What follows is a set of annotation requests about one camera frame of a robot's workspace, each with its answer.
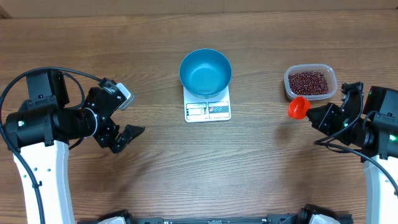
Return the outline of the red measuring scoop blue handle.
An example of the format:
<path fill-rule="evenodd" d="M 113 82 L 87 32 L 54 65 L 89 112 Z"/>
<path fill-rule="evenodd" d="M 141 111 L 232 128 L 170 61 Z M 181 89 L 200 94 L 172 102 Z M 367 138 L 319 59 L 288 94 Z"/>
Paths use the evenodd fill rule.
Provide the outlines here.
<path fill-rule="evenodd" d="M 287 109 L 287 114 L 293 119 L 304 119 L 307 111 L 311 108 L 310 102 L 303 96 L 294 98 Z"/>

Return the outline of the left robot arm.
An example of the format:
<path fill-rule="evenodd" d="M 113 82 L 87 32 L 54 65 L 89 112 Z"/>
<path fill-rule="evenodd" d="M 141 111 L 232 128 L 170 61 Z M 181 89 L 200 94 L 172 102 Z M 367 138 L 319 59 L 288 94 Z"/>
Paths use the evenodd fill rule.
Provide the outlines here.
<path fill-rule="evenodd" d="M 68 159 L 84 139 L 93 138 L 117 154 L 144 132 L 142 126 L 121 129 L 111 118 L 134 99 L 122 83 L 100 78 L 78 105 L 70 106 L 65 79 L 77 75 L 61 67 L 24 72 L 29 98 L 1 122 L 1 136 L 21 177 L 29 223 L 75 222 Z"/>

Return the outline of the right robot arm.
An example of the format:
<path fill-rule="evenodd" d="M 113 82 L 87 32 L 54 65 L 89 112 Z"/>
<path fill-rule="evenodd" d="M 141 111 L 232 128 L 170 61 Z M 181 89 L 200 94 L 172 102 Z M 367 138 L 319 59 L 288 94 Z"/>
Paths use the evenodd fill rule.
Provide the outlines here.
<path fill-rule="evenodd" d="M 355 154 L 364 164 L 366 223 L 397 223 L 397 91 L 344 83 L 342 104 L 309 109 L 312 127 L 325 135 L 318 146 Z"/>

